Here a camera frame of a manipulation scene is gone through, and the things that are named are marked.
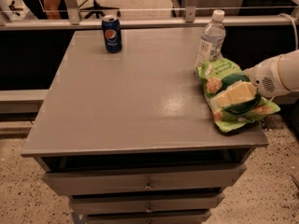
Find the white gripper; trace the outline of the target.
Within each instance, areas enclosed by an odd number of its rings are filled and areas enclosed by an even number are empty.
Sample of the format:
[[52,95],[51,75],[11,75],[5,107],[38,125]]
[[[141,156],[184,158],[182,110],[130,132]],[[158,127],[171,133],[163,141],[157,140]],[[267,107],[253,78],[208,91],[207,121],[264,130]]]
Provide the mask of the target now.
[[225,91],[220,92],[213,98],[213,105],[225,107],[238,105],[255,98],[257,92],[265,98],[284,96],[289,93],[281,66],[282,56],[266,59],[254,67],[244,70],[249,81],[237,81]]

